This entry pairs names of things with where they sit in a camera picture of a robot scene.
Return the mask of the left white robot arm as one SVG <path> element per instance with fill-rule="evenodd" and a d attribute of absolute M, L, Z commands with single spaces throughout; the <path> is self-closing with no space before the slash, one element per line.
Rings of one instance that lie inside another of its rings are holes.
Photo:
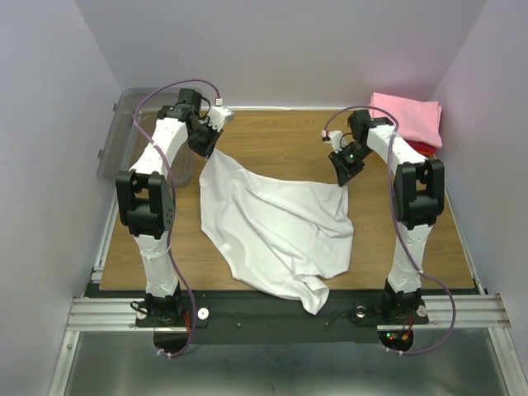
<path fill-rule="evenodd" d="M 170 258 L 176 217 L 172 163 L 182 146 L 208 158 L 234 116 L 221 99 L 203 111 L 205 101 L 198 91 L 181 89 L 175 104 L 158 110 L 154 131 L 139 159 L 115 178 L 120 222 L 133 236 L 144 266 L 144 300 L 131 304 L 141 327 L 171 327 L 189 319 Z"/>

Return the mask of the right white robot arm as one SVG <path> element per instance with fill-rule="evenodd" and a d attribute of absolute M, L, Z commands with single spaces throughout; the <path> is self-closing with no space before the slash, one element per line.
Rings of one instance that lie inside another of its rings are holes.
<path fill-rule="evenodd" d="M 430 232 L 445 208 L 445 167 L 414 149 L 399 133 L 399 121 L 387 111 L 379 117 L 374 107 L 350 106 L 347 118 L 351 141 L 327 126 L 322 140 L 332 147 L 328 155 L 339 186 L 345 186 L 376 153 L 387 165 L 389 210 L 396 233 L 394 259 L 380 303 L 372 318 L 386 322 L 424 314 L 422 260 Z"/>

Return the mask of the white t shirt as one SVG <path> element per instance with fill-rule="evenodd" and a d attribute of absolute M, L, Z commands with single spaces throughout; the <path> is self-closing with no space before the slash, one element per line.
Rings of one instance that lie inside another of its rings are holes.
<path fill-rule="evenodd" d="M 354 226 L 345 187 L 248 171 L 215 150 L 199 177 L 200 226 L 232 277 L 317 314 L 350 267 Z"/>

